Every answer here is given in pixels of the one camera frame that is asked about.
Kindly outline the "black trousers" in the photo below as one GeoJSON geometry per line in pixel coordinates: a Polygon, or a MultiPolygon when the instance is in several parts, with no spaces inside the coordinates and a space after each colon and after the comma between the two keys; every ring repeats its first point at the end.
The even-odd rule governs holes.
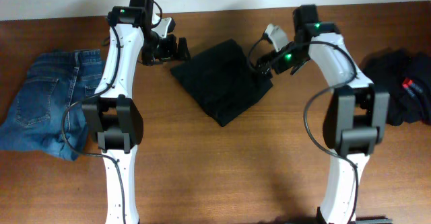
{"type": "Polygon", "coordinates": [[[253,73],[233,39],[219,43],[170,70],[174,78],[221,127],[255,105],[272,87],[253,73]]]}

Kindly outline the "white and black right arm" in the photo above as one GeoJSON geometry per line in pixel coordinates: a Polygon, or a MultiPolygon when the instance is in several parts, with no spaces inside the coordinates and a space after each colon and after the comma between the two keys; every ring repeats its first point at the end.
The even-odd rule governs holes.
{"type": "Polygon", "coordinates": [[[273,24],[262,38],[274,49],[259,58],[253,71],[263,77],[290,71],[296,74],[307,62],[314,61],[328,86],[307,101],[303,121],[310,131],[308,111],[321,95],[332,94],[323,121],[324,143],[311,141],[330,157],[327,189],[314,217],[303,223],[391,223],[386,217],[358,219],[356,207],[360,179],[375,147],[385,133],[390,95],[376,86],[345,47],[339,28],[319,19],[316,5],[301,5],[293,12],[295,37],[273,24]]]}

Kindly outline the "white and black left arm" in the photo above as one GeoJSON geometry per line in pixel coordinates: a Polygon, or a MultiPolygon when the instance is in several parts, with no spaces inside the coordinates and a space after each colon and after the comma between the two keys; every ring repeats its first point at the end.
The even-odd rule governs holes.
{"type": "Polygon", "coordinates": [[[133,101],[137,63],[146,66],[187,61],[185,38],[174,34],[175,21],[154,11],[154,0],[130,0],[114,6],[106,17],[109,51],[94,95],[70,106],[81,106],[90,134],[104,161],[107,223],[138,223],[135,202],[135,158],[143,138],[143,118],[133,101]]]}

